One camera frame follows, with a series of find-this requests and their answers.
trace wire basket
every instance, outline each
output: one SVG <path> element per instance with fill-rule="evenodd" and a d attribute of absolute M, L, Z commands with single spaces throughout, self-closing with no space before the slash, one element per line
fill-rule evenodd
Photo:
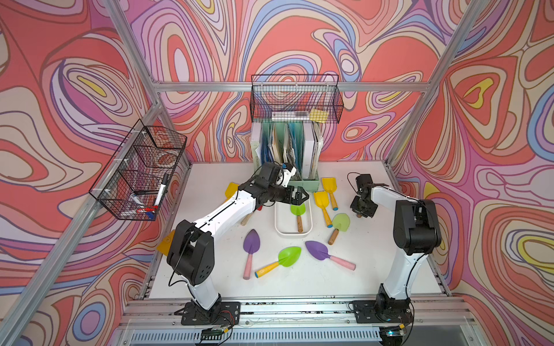
<path fill-rule="evenodd" d="M 162 126 L 143 125 L 139 132 L 106 185 L 94 188 L 97 179 L 89 193 L 119 220 L 154 221 L 187 137 Z M 101 192 L 95 195 L 93 190 Z M 156 204 L 160 190 L 161 199 Z"/>
<path fill-rule="evenodd" d="M 343 109 L 336 74 L 252 75 L 252 122 L 338 123 Z"/>

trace green shovel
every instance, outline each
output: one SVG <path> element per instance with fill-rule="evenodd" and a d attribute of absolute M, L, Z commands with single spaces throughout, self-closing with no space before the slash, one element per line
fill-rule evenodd
<path fill-rule="evenodd" d="M 304 232 L 302 227 L 302 218 L 300 215 L 306 212 L 306 205 L 302 203 L 301 205 L 290 205 L 290 212 L 296 215 L 296 223 L 298 224 L 298 233 Z"/>

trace psychedelic wallpaper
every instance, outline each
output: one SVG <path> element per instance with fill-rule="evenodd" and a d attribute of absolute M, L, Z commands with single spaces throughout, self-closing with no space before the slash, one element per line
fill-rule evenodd
<path fill-rule="evenodd" d="M 493 345 L 554 345 L 554 5 L 493 0 L 394 171 Z"/>
<path fill-rule="evenodd" d="M 0 2 L 0 318 L 149 107 L 99 1 Z M 105 344 L 143 282 L 170 199 L 155 223 L 102 210 L 18 345 Z"/>
<path fill-rule="evenodd" d="M 250 81 L 335 72 L 428 81 L 467 5 L 433 1 L 134 0 L 127 19 L 156 81 Z M 386 157 L 419 93 L 346 92 L 322 160 Z M 250 93 L 161 95 L 192 161 L 249 161 Z"/>

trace marker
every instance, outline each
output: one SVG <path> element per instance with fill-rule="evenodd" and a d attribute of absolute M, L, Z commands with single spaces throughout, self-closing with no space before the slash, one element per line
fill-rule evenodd
<path fill-rule="evenodd" d="M 163 179 L 162 179 L 162 183 L 160 184 L 160 189 L 158 190 L 158 196 L 156 196 L 156 201 L 154 202 L 154 207 L 158 207 L 161 200 L 162 200 L 162 196 L 163 196 L 163 191 L 166 189 L 166 186 L 167 184 L 169 183 L 169 180 L 170 180 L 170 175 L 169 174 L 164 174 L 163 175 Z"/>

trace wooden handle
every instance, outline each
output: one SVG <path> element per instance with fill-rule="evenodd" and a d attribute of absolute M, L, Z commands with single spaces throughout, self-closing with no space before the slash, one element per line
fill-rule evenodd
<path fill-rule="evenodd" d="M 248 254 L 248 259 L 246 260 L 246 267 L 244 268 L 243 279 L 250 280 L 250 272 L 252 272 L 252 254 Z"/>
<path fill-rule="evenodd" d="M 337 201 L 335 199 L 335 195 L 333 195 L 333 192 L 329 192 L 329 196 L 331 196 L 331 205 L 333 206 L 333 210 L 338 210 Z"/>
<path fill-rule="evenodd" d="M 331 218 L 329 217 L 327 210 L 325 208 L 321 208 L 321 210 L 323 210 L 323 217 L 325 218 L 325 223 L 327 223 L 327 227 L 333 227 L 333 223 L 331 222 Z"/>
<path fill-rule="evenodd" d="M 250 214 L 246 215 L 244 219 L 240 222 L 240 224 L 243 226 L 246 226 L 246 224 L 248 223 L 248 220 L 250 220 L 250 218 L 252 217 L 252 214 L 254 214 L 254 212 L 251 212 Z"/>
<path fill-rule="evenodd" d="M 304 232 L 304 228 L 302 227 L 302 217 L 300 215 L 296 216 L 296 223 L 298 224 L 298 233 Z"/>
<path fill-rule="evenodd" d="M 273 269 L 277 268 L 279 266 L 279 262 L 275 262 L 275 263 L 272 263 L 270 264 L 269 266 L 265 267 L 265 268 L 262 268 L 260 270 L 258 270 L 257 272 L 254 273 L 254 275 L 256 275 L 256 277 L 262 277 L 264 275 L 266 275 L 267 273 L 269 273 L 270 271 L 272 271 Z"/>
<path fill-rule="evenodd" d="M 335 230 L 331 234 L 331 237 L 329 238 L 329 241 L 327 242 L 327 244 L 333 245 L 335 243 L 335 239 L 337 239 L 337 235 L 338 235 L 338 229 L 335 228 Z"/>
<path fill-rule="evenodd" d="M 356 265 L 352 262 L 348 262 L 346 260 L 343 260 L 343 259 L 340 259 L 338 257 L 334 257 L 334 256 L 331 256 L 329 257 L 329 259 L 335 263 L 338 263 L 340 264 L 341 266 L 343 266 L 344 268 L 348 268 L 350 270 L 355 270 L 356 269 Z"/>

